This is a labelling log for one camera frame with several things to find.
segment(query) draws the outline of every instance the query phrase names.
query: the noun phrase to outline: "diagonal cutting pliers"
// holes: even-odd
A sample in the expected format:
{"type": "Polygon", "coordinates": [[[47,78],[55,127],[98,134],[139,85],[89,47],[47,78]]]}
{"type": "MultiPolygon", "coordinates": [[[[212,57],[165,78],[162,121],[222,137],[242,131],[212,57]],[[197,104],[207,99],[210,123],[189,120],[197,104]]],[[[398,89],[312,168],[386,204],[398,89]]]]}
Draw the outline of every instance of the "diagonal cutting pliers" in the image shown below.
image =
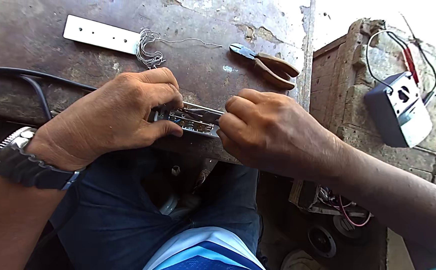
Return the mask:
{"type": "Polygon", "coordinates": [[[239,43],[231,44],[230,51],[254,60],[255,68],[261,71],[263,78],[278,88],[292,90],[295,87],[288,79],[297,77],[299,72],[287,61],[263,52],[256,53],[239,43]]]}

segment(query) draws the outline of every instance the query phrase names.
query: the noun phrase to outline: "pink wire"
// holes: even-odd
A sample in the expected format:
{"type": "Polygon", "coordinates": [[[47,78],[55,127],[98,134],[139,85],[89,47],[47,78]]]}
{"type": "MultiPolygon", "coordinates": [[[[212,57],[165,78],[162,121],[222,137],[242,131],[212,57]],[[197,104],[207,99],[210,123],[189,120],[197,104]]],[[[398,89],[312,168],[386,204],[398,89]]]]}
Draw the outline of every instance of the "pink wire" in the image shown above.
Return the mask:
{"type": "Polygon", "coordinates": [[[340,202],[340,212],[341,212],[342,215],[346,218],[346,220],[348,220],[348,222],[349,222],[350,224],[352,224],[353,226],[356,226],[356,227],[363,227],[363,226],[365,226],[365,225],[370,221],[370,218],[371,218],[371,212],[369,211],[369,212],[368,212],[368,217],[366,218],[366,220],[365,220],[362,224],[356,224],[356,223],[354,223],[354,222],[350,219],[350,217],[347,215],[347,213],[345,212],[345,207],[343,207],[343,203],[341,202],[341,195],[338,195],[338,201],[340,202]]]}

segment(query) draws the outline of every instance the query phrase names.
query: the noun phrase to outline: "fingernail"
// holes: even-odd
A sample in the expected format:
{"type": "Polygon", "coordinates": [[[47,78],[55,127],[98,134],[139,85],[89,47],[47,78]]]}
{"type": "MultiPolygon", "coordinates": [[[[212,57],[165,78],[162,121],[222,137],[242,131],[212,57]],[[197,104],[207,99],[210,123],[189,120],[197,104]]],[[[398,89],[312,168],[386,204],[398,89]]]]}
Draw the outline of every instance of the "fingernail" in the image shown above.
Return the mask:
{"type": "Polygon", "coordinates": [[[182,132],[182,131],[178,131],[178,130],[173,131],[171,134],[173,134],[173,135],[176,136],[176,137],[181,137],[181,136],[183,136],[183,132],[182,132]]]}

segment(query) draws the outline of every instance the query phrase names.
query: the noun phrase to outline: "thin white wire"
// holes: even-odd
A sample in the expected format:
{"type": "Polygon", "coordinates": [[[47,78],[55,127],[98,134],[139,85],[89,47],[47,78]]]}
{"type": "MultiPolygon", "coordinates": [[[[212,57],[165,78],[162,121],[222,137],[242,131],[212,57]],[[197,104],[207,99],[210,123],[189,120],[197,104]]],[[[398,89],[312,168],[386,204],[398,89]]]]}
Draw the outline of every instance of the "thin white wire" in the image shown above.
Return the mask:
{"type": "Polygon", "coordinates": [[[168,43],[183,42],[186,40],[198,40],[201,43],[203,43],[204,45],[213,45],[213,46],[217,46],[217,47],[223,47],[219,44],[207,43],[201,39],[191,38],[191,37],[185,38],[183,40],[169,41],[166,39],[162,39],[161,35],[159,33],[155,32],[155,31],[151,31],[148,28],[144,28],[140,32],[140,39],[135,44],[134,53],[135,53],[138,61],[140,61],[141,63],[146,65],[149,69],[156,68],[156,66],[159,66],[159,65],[161,65],[161,63],[166,61],[166,59],[163,58],[163,53],[161,53],[160,51],[157,50],[155,52],[147,52],[145,50],[147,44],[150,42],[154,42],[155,40],[168,42],[168,43]]]}

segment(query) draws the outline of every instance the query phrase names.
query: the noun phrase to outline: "shirt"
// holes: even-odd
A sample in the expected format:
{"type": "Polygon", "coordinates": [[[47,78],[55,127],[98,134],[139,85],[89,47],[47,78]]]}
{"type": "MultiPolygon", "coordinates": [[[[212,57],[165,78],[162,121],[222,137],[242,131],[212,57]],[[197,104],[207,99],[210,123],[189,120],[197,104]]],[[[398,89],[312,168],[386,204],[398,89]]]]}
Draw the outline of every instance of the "shirt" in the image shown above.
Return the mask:
{"type": "Polygon", "coordinates": [[[185,230],[158,249],[143,270],[265,270],[233,232],[219,227],[185,230]]]}

